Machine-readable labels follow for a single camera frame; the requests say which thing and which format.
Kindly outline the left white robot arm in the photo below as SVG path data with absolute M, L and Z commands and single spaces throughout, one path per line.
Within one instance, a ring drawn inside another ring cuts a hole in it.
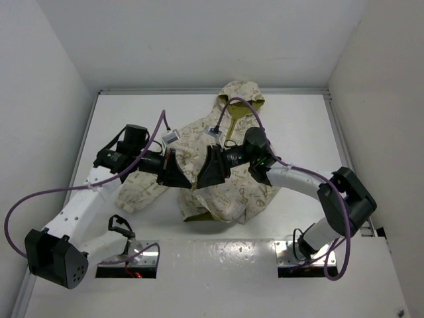
M 128 262 L 136 256 L 130 249 L 136 235 L 118 215 L 110 217 L 105 234 L 89 241 L 83 241 L 83 236 L 106 200 L 136 170 L 154 175 L 161 186 L 191 187 L 178 166 L 176 151 L 150 151 L 150 141 L 147 128 L 127 125 L 97 153 L 82 189 L 41 231 L 33 229 L 25 237 L 31 274 L 73 289 L 90 266 Z

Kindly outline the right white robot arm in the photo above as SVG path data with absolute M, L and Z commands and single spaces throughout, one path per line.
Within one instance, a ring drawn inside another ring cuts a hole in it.
M 355 235 L 377 208 L 370 192 L 350 168 L 342 166 L 323 177 L 279 163 L 259 127 L 248 129 L 239 146 L 208 146 L 197 188 L 225 183 L 231 172 L 243 164 L 249 165 L 248 172 L 256 182 L 305 194 L 321 204 L 325 216 L 305 230 L 295 244 L 295 251 L 307 260 L 326 244 Z

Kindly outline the cream printed hooded jacket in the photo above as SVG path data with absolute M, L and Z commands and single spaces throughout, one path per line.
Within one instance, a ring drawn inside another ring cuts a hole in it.
M 222 145 L 241 144 L 247 129 L 257 126 L 257 121 L 246 100 L 259 110 L 265 98 L 257 83 L 231 81 L 219 92 L 208 116 L 179 129 L 179 140 L 172 143 L 176 160 L 183 173 L 196 183 L 206 158 L 206 148 L 215 143 L 205 129 L 220 125 Z M 178 206 L 184 221 L 222 221 L 244 224 L 263 212 L 273 200 L 278 188 L 259 184 L 248 173 L 248 165 L 232 169 L 225 183 L 203 189 L 179 189 Z M 158 199 L 167 187 L 158 185 L 156 176 L 145 172 L 133 172 L 125 180 L 115 200 L 115 206 L 134 213 L 142 211 Z

